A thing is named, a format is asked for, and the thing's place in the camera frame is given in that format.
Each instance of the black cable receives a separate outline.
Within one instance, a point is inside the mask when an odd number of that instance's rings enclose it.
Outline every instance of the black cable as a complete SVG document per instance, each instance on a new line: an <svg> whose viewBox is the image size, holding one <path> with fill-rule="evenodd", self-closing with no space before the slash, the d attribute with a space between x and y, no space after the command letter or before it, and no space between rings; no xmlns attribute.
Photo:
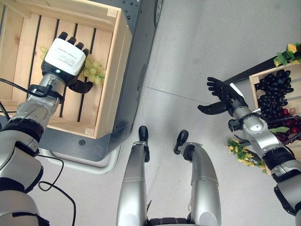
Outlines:
<svg viewBox="0 0 301 226"><path fill-rule="evenodd" d="M5 107L3 106L3 104L0 101L0 108L2 110L2 112L4 113L4 116L6 117L6 119L9 121L10 120L10 116L8 115L8 112L5 110Z"/></svg>
<svg viewBox="0 0 301 226"><path fill-rule="evenodd" d="M284 146L287 148L287 150L290 151L290 153L292 154L292 156L295 157L295 154L293 153L293 151L288 146L286 146L286 145L284 145Z"/></svg>
<svg viewBox="0 0 301 226"><path fill-rule="evenodd" d="M40 182L38 183L38 187L39 187L39 189L41 189L43 192L47 192L47 191L49 191L49 190L53 187L53 188L55 188L56 190L60 191L63 195L65 195L65 196L72 202L72 204L73 204L73 220L72 220L72 226L74 226L74 224L75 224L75 218L76 218L76 204L75 204L75 201L74 201L74 200L73 200L66 192L64 192L61 188L55 186L56 181L59 179L59 177L60 177L60 175L61 175L61 173L62 173L62 171L63 171L63 168L64 168L64 161L61 160L61 159L55 158L55 157L44 156L44 155L41 155L41 154L38 154L38 156L44 157L44 158L49 158L49 159L59 160L59 161L62 163L61 170L60 170L59 174L57 175L56 179L54 180L54 182L53 182L53 183L49 183L49 182L47 182L47 181L40 181ZM41 184L47 184L47 185L49 185L49 188L44 189L44 188L41 186Z"/></svg>
<svg viewBox="0 0 301 226"><path fill-rule="evenodd" d="M52 87L52 86L50 86L50 85L47 85L47 86L46 86L45 92L44 92L42 95L40 95L40 94L33 93L33 92L31 92L31 91L29 91L29 90L27 90L27 89L25 89L25 88L23 88L23 87L21 87L21 86L15 84L15 83L13 83L13 82L11 82L11 81L8 81L8 80L6 80L6 79L1 79L1 78L0 78L0 81L6 83L6 84L8 84L8 85L11 85L11 86L13 86L13 87L15 87L15 88L17 88L17 89L19 89L19 90L25 92L25 93L28 93L28 94L30 94L30 95L33 95L33 96L35 96L35 97L47 97L47 96L48 96L48 92L51 90L51 87Z"/></svg>
<svg viewBox="0 0 301 226"><path fill-rule="evenodd" d="M61 160L61 159L58 159L58 158L54 158L54 157L49 157L49 156L44 156L44 155L41 155L41 154L38 154L38 156L40 157L44 157L44 158L49 158L49 159L55 159L55 160L59 160L61 163L62 163L62 167L61 167L61 170L60 172L58 173L56 179L54 180L54 182L51 184L51 186L48 188L48 189L44 189L44 188L40 188L42 191L44 192L47 192L51 189L51 187L56 183L56 181L58 180L58 178L60 177L62 171L63 171L63 168L64 168L64 161Z"/></svg>
<svg viewBox="0 0 301 226"><path fill-rule="evenodd" d="M75 217L76 217L76 204L75 204L75 201L66 193L64 192L61 188L55 186L55 185L52 185L51 183L47 182L47 181L40 181L38 183L38 186L39 188L43 191L43 189L41 188L41 184L47 184L51 187L54 187L56 190L60 191L63 195L65 195L73 204L73 220L72 220L72 226L74 226L75 224Z"/></svg>

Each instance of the label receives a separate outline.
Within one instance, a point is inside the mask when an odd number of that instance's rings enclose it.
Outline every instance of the label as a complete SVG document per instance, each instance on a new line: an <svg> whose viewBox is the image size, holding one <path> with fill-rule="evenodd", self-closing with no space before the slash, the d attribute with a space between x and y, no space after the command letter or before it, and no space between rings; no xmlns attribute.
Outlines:
<svg viewBox="0 0 301 226"><path fill-rule="evenodd" d="M46 54L45 61L71 75L78 75L85 62L85 54L63 39L55 39Z"/></svg>

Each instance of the yellow flower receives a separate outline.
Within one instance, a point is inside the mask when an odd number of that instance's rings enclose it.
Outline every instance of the yellow flower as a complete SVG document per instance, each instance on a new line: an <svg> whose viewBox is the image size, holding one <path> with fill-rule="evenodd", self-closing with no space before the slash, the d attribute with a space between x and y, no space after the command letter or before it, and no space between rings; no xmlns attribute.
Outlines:
<svg viewBox="0 0 301 226"><path fill-rule="evenodd" d="M234 141L234 142L236 142L236 143L239 143L239 141L238 140L236 140L236 139L231 139L232 141Z"/></svg>
<svg viewBox="0 0 301 226"><path fill-rule="evenodd" d="M274 64L275 64L276 67L278 67L280 63L279 63L279 61L274 60Z"/></svg>
<svg viewBox="0 0 301 226"><path fill-rule="evenodd" d="M294 44L288 43L287 50L295 53L295 52L297 52L297 47Z"/></svg>
<svg viewBox="0 0 301 226"><path fill-rule="evenodd" d="M251 153L246 154L246 156L247 156L248 158L254 157Z"/></svg>

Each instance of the grape bunch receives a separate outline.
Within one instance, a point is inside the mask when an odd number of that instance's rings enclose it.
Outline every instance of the grape bunch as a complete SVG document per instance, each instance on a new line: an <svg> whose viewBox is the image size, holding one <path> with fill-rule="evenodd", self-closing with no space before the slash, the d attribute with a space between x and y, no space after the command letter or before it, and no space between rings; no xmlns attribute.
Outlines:
<svg viewBox="0 0 301 226"><path fill-rule="evenodd" d="M86 58L85 68L82 74L88 77L90 82L94 82L96 85L103 85L105 70L99 61L94 61L91 54Z"/></svg>
<svg viewBox="0 0 301 226"><path fill-rule="evenodd" d="M265 95L261 95L257 101L261 113L269 121L284 116L282 107L288 104L285 95L293 92L290 74L291 71L289 70L280 70L276 76L268 74L259 83L255 84L256 90L265 91Z"/></svg>
<svg viewBox="0 0 301 226"><path fill-rule="evenodd" d="M279 121L269 125L269 129L286 127L289 130L287 132L276 132L274 135L280 140L283 144L293 143L295 140L301 140L301 117L294 116L291 117L291 114L287 109L283 109L284 116L287 117L287 120Z"/></svg>

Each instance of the green grape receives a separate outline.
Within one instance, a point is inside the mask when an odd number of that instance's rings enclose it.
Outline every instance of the green grape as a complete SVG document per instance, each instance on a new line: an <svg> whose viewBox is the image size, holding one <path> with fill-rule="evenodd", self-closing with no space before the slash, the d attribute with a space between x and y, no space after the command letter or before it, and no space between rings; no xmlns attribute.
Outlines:
<svg viewBox="0 0 301 226"><path fill-rule="evenodd" d="M93 61L94 61L91 54L89 54L89 55L87 56L87 60L90 61L90 62L93 62Z"/></svg>
<svg viewBox="0 0 301 226"><path fill-rule="evenodd" d="M88 80L90 82L94 82L95 81L95 75L94 74L89 75Z"/></svg>
<svg viewBox="0 0 301 226"><path fill-rule="evenodd" d="M97 71L97 72L102 72L102 71L103 71L103 68L102 68L101 66L99 66L99 67L96 68L96 71Z"/></svg>
<svg viewBox="0 0 301 226"><path fill-rule="evenodd" d="M102 83L102 79L101 79L101 77L99 77L99 76L96 76L96 78L95 78L95 85L100 85Z"/></svg>
<svg viewBox="0 0 301 226"><path fill-rule="evenodd" d="M91 68L90 68L90 73L91 73L91 74L96 74L96 69L93 68L93 67L91 67Z"/></svg>
<svg viewBox="0 0 301 226"><path fill-rule="evenodd" d="M84 71L84 76L85 76L85 77L89 77L89 75L90 75L90 70L89 70L89 69L86 69L86 70Z"/></svg>
<svg viewBox="0 0 301 226"><path fill-rule="evenodd" d="M48 52L48 49L45 46L40 46L40 50L42 53L45 53L45 54Z"/></svg>
<svg viewBox="0 0 301 226"><path fill-rule="evenodd" d="M92 67L93 67L93 68L97 68L97 67L99 67L99 66L102 66L102 64L101 64L99 61L94 61L94 62L92 63Z"/></svg>
<svg viewBox="0 0 301 226"><path fill-rule="evenodd" d="M86 67L87 69L90 69L90 68L92 67L91 62L88 61L88 60L86 60L85 67Z"/></svg>

